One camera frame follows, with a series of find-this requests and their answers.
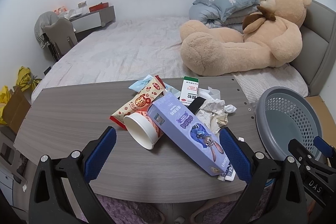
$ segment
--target desk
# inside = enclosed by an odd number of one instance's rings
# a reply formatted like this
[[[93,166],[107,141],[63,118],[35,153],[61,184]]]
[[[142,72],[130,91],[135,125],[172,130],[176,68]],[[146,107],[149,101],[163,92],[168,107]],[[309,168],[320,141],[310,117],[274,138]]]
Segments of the desk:
[[[183,79],[163,79],[178,89]],[[95,193],[149,203],[181,203],[216,198],[241,191],[245,182],[217,180],[200,168],[164,135],[146,150],[126,131],[109,120],[110,115],[135,96],[128,89],[134,81],[72,85],[43,89],[29,110],[14,146],[33,163],[42,155],[67,157],[97,139],[107,126],[117,131],[117,143],[98,178],[90,182]],[[265,153],[253,111],[231,76],[200,77],[199,87],[219,89],[227,104],[228,126],[254,151]]]
[[[76,30],[75,35],[78,41],[83,40],[97,29],[105,27],[109,22],[115,22],[115,20],[113,6],[70,19]]]

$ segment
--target gray plastic basket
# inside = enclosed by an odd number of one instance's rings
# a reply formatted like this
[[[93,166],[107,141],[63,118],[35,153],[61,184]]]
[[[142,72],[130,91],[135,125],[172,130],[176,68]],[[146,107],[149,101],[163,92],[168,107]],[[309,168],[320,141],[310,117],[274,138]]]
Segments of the gray plastic basket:
[[[319,119],[310,104],[293,90],[276,86],[266,90],[256,108],[256,122],[263,145],[275,160],[290,156],[288,143],[297,139],[318,160],[321,152],[313,144],[322,138]]]

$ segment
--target teddy bear head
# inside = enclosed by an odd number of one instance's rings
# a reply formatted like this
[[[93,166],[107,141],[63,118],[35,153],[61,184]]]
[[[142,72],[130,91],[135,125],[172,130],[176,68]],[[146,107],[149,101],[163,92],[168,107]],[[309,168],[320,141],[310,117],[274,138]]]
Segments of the teddy bear head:
[[[311,0],[259,0],[260,6],[301,27]]]

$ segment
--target gray upholstered headboard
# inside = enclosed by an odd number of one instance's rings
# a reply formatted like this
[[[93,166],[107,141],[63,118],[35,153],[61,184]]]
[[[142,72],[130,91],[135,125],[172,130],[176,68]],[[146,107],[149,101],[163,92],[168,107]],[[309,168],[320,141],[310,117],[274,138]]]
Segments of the gray upholstered headboard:
[[[291,65],[306,81],[309,96],[315,96],[320,93],[336,59],[336,12],[313,0],[300,31],[302,51]]]

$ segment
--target giant beige teddy bear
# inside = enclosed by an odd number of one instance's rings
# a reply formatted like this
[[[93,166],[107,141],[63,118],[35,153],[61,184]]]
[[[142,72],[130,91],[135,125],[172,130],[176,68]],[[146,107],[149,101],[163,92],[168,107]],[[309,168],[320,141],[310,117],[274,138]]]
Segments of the giant beige teddy bear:
[[[197,20],[180,28],[181,57],[193,72],[217,76],[280,67],[301,52],[299,27],[311,0],[259,0],[261,12],[245,18],[243,35],[230,28],[208,29]]]

